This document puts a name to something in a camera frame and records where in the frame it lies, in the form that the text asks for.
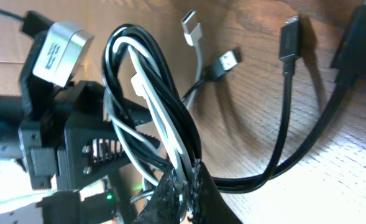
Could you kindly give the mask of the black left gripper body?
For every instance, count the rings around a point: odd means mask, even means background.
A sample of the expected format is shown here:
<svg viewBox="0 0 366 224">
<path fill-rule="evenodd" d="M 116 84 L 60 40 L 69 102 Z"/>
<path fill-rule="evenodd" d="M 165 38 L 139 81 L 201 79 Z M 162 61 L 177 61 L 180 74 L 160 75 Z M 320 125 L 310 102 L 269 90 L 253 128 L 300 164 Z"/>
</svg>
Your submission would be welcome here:
<svg viewBox="0 0 366 224">
<path fill-rule="evenodd" d="M 80 81 L 22 120 L 19 141 L 34 190 L 51 189 L 53 177 L 59 190 L 82 189 L 129 163 L 103 119 L 103 94 L 102 85 Z"/>
</svg>

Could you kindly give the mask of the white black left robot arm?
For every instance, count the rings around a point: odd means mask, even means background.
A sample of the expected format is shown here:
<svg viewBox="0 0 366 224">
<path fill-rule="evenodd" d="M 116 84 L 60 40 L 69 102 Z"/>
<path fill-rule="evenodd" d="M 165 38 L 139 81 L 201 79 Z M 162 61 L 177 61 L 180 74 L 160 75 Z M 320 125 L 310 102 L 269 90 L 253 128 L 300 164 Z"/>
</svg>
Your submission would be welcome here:
<svg viewBox="0 0 366 224">
<path fill-rule="evenodd" d="M 15 159 L 30 175 L 32 188 L 57 191 L 39 202 L 0 214 L 0 223 L 101 223 L 134 217 L 116 190 L 82 199 L 80 189 L 129 163 L 117 149 L 113 125 L 103 120 L 105 88 L 81 81 L 58 90 L 42 112 L 25 113 L 19 96 L 0 96 L 0 158 Z"/>
</svg>

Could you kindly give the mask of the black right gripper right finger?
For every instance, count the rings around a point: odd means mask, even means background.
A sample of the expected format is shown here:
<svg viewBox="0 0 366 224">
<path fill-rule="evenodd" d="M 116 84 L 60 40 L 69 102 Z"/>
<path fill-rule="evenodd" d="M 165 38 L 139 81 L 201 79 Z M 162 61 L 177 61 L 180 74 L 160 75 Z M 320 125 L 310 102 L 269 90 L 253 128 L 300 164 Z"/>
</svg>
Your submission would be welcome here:
<svg viewBox="0 0 366 224">
<path fill-rule="evenodd" d="M 201 159 L 195 159 L 191 169 L 190 200 L 194 224 L 240 224 L 236 214 L 222 198 L 207 167 Z"/>
</svg>

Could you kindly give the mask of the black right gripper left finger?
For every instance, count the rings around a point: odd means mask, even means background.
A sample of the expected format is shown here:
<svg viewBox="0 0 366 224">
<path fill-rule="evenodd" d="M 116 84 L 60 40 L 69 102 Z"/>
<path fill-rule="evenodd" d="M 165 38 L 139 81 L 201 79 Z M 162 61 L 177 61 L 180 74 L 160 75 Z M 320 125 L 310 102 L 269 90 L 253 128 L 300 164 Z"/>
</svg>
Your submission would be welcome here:
<svg viewBox="0 0 366 224">
<path fill-rule="evenodd" d="M 162 175 L 152 199 L 132 224 L 179 224 L 180 199 L 176 189 L 176 174 L 168 168 Z"/>
</svg>

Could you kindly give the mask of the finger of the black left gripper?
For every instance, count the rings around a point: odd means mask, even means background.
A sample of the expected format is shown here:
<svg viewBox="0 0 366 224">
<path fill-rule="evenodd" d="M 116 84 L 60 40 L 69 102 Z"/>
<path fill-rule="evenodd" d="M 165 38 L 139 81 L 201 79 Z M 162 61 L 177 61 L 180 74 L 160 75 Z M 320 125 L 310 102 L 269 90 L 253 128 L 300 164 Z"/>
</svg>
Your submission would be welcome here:
<svg viewBox="0 0 366 224">
<path fill-rule="evenodd" d="M 83 136 L 87 137 L 83 145 L 83 156 L 88 158 L 87 164 L 92 168 L 100 168 L 113 162 L 129 161 L 124 149 L 118 149 L 121 145 L 113 123 L 104 121 L 103 102 L 89 101 L 84 104 L 85 115 L 83 118 Z M 152 152 L 142 141 L 133 137 L 127 131 L 122 134 L 130 147 L 131 152 L 141 164 L 149 167 L 160 168 L 161 158 L 157 152 Z"/>
</svg>

